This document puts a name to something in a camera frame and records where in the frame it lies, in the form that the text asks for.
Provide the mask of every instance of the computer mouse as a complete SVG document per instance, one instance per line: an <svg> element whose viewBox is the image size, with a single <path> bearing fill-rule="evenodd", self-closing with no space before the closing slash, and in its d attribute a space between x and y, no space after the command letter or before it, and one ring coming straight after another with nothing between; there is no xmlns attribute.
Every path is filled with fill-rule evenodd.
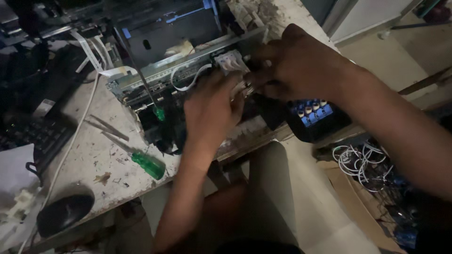
<svg viewBox="0 0 452 254"><path fill-rule="evenodd" d="M74 225L85 217L94 205L89 195L72 195L44 207L37 217L41 237L49 237Z"/></svg>

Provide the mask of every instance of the blue plastic part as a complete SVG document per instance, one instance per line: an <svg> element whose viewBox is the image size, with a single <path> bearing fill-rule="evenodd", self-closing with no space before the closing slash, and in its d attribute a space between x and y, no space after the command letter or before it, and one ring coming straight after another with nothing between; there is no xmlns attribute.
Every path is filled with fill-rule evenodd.
<svg viewBox="0 0 452 254"><path fill-rule="evenodd" d="M309 126L311 123L308 122L308 119L306 117L302 117L301 121L305 124L305 126Z"/></svg>
<svg viewBox="0 0 452 254"><path fill-rule="evenodd" d="M312 99L312 100L297 100L294 101L294 106L291 108L291 112L293 114L298 114L300 112L304 112L305 107L312 107L314 103L320 103L320 99ZM333 109L329 104L319 108L318 110L314 110L311 114L305 115L301 118L304 125L311 126L314 125L319 120L325 118L326 116L333 113Z"/></svg>
<svg viewBox="0 0 452 254"><path fill-rule="evenodd" d="M326 115L323 114L323 110L321 108L319 108L316 113L317 113L317 117L319 119L322 119L322 118L326 117Z"/></svg>
<svg viewBox="0 0 452 254"><path fill-rule="evenodd" d="M309 120L311 121L311 123L315 123L318 121L317 117L315 117L315 114L313 112L309 114Z"/></svg>
<svg viewBox="0 0 452 254"><path fill-rule="evenodd" d="M124 36L126 37L126 39L130 39L131 35L130 35L130 32L129 32L129 29L123 28L122 32L124 33Z"/></svg>
<svg viewBox="0 0 452 254"><path fill-rule="evenodd" d="M185 17L185 16L187 16L187 15L190 15L190 14L192 14L192 13L195 13L195 12L197 12L197 11L200 11L200 10L203 10L204 8L199 8L199 9L196 9L196 10L194 10L194 11L190 11L190 12L187 12L187 13L184 13L184 14L182 14L182 15L175 15L174 16L174 18L172 18L172 19L168 19L166 22L169 24L169 23L171 23L171 22L173 22L173 21L175 21L175 20L177 20L177 19L179 19L179 18L181 18L181 17Z"/></svg>
<svg viewBox="0 0 452 254"><path fill-rule="evenodd" d="M202 3L204 4L204 9L212 8L212 3L210 2L210 0L202 0Z"/></svg>
<svg viewBox="0 0 452 254"><path fill-rule="evenodd" d="M327 115L329 115L333 112L333 110L331 109L331 106L329 104L326 104L325 106L323 106L323 110L325 111L325 113Z"/></svg>

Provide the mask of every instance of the black plastic part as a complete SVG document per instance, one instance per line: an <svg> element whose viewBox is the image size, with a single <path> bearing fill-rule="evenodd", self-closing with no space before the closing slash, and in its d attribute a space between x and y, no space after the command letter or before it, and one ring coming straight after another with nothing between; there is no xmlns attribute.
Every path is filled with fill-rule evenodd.
<svg viewBox="0 0 452 254"><path fill-rule="evenodd" d="M333 113L306 127L300 117L293 114L281 101L260 94L254 94L252 98L258 106L260 115L272 131L286 121L293 134L303 142L315 143L352 123L344 111L330 103Z"/></svg>
<svg viewBox="0 0 452 254"><path fill-rule="evenodd" d="M62 198L39 212L38 232L49 237L74 225L85 217L94 205L94 198L88 195L73 195Z"/></svg>

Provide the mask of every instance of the black keyboard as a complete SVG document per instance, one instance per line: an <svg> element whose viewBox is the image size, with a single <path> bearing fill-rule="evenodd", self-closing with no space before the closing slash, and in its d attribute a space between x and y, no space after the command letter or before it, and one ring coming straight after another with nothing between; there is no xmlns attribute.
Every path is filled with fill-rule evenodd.
<svg viewBox="0 0 452 254"><path fill-rule="evenodd" d="M41 175L75 129L63 121L13 117L0 130L0 151L34 144L34 166Z"/></svg>

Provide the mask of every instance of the screwdriver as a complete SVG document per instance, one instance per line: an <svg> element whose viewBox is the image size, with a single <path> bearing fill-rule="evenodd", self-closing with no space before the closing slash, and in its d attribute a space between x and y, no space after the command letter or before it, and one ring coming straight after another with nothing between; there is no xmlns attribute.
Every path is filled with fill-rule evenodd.
<svg viewBox="0 0 452 254"><path fill-rule="evenodd" d="M106 136L109 140L123 149L129 157L131 157L132 161L140 165L142 169L150 176L152 176L156 180L160 180L165 173L165 164L159 161L158 159L144 155L140 152L135 152L132 148L123 144L122 142L116 140L111 135L105 132L101 132L104 136Z"/></svg>

